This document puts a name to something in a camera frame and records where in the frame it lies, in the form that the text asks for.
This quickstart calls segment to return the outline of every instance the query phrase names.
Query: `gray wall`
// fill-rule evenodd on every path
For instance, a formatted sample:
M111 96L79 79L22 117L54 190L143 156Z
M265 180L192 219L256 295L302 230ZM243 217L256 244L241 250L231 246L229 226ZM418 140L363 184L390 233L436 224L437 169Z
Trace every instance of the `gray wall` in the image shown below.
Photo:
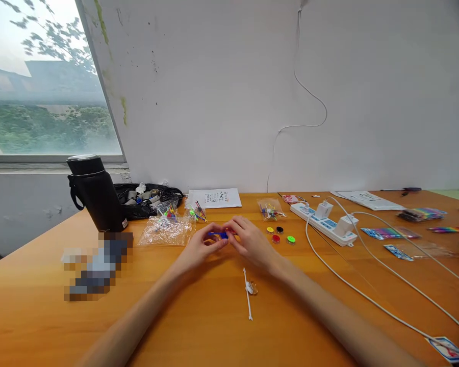
M111 177L122 182L120 174ZM65 173L0 174L0 254L8 255L77 212Z

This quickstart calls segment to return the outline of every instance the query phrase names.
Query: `white power strip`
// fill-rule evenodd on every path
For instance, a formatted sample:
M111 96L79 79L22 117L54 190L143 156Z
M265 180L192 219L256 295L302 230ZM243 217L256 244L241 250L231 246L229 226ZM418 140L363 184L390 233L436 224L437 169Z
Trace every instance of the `white power strip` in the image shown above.
M345 237L339 237L333 232L333 230L337 226L337 224L333 220L329 218L319 220L313 215L316 211L311 208L306 208L306 205L303 203L292 204L291 211L294 214L299 215L305 221L308 221L308 218L309 218L310 225L315 227L317 230L319 230L325 236L332 239L334 242L336 242L340 246L352 247L353 242L357 239L357 235L355 233L348 234Z

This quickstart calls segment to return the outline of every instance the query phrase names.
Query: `cotton swab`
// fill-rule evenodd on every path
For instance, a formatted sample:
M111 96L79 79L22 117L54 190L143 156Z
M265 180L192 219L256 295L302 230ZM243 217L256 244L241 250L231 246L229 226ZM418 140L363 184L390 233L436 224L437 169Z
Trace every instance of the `cotton swab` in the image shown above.
M246 281L246 270L245 270L245 268L243 268L243 274L245 274L245 291L246 291L246 300L248 301L248 319L253 321L253 318L251 317L250 296L248 295L248 293L249 293L248 286L250 285L250 283L248 283Z

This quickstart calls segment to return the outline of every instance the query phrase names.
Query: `bottle lid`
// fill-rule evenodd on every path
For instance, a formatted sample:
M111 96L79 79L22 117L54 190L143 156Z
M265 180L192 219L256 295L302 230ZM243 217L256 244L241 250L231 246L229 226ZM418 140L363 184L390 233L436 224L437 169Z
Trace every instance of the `bottle lid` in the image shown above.
M73 155L66 160L73 175L86 175L105 171L104 164L98 155Z

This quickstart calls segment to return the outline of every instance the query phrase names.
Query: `white wall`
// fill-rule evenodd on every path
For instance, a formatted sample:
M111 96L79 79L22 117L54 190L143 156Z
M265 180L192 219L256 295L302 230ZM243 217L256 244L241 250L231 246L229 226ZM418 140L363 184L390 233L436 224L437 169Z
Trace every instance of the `white wall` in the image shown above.
M111 174L121 183L120 174ZM78 213L67 173L0 174L0 254L8 255Z
M293 80L298 0L95 1L133 181L264 191L277 130L322 121ZM456 4L309 1L297 73L328 120L281 133L270 191L459 188Z

